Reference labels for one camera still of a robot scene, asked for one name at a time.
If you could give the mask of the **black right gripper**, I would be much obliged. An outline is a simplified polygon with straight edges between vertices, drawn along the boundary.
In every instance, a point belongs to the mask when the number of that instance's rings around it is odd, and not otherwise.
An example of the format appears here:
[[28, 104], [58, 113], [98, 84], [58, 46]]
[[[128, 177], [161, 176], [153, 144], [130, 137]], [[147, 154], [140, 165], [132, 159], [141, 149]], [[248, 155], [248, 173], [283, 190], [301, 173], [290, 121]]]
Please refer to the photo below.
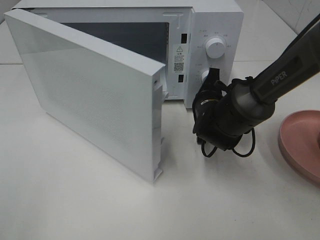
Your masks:
[[239, 136], [234, 137], [224, 133], [217, 123], [215, 109], [223, 98], [223, 92], [227, 91], [227, 86], [220, 81], [220, 69], [210, 67], [192, 103], [194, 118], [192, 133], [196, 135], [197, 144], [201, 145], [202, 150], [205, 149], [206, 143], [223, 151], [231, 150], [240, 141]]

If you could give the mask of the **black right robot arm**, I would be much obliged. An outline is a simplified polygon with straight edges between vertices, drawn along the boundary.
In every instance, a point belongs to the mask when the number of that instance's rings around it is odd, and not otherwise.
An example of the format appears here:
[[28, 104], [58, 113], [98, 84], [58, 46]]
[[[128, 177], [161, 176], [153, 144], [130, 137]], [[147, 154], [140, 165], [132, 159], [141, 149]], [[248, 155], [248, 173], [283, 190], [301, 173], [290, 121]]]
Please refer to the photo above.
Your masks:
[[193, 134], [202, 154], [217, 149], [250, 156], [256, 146], [255, 127], [275, 112], [275, 103], [320, 71], [320, 17], [317, 15], [279, 58], [256, 77], [220, 81], [211, 67], [192, 103]]

